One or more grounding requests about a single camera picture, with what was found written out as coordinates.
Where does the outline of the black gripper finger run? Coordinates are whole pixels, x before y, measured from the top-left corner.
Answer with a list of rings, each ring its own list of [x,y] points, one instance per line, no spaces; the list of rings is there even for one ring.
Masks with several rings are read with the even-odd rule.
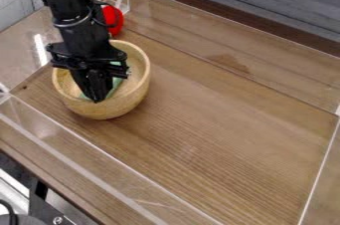
[[[114,88],[114,77],[107,71],[93,70],[95,102],[102,102]]]
[[[97,71],[73,70],[71,75],[83,94],[97,103],[99,101],[97,91]]]

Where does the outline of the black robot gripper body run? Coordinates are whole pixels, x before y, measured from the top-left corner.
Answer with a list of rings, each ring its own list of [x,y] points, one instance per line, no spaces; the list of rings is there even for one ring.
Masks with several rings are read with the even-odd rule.
[[[53,23],[63,38],[62,42],[47,45],[55,68],[69,70],[75,80],[129,77],[129,55],[111,45],[103,25],[90,17],[54,17]]]

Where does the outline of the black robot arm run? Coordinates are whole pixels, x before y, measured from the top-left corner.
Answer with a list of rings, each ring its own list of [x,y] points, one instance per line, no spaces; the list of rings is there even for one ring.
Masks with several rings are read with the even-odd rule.
[[[43,0],[63,41],[47,45],[53,66],[70,71],[83,94],[101,103],[114,88],[114,78],[129,77],[129,54],[111,44],[99,0]]]

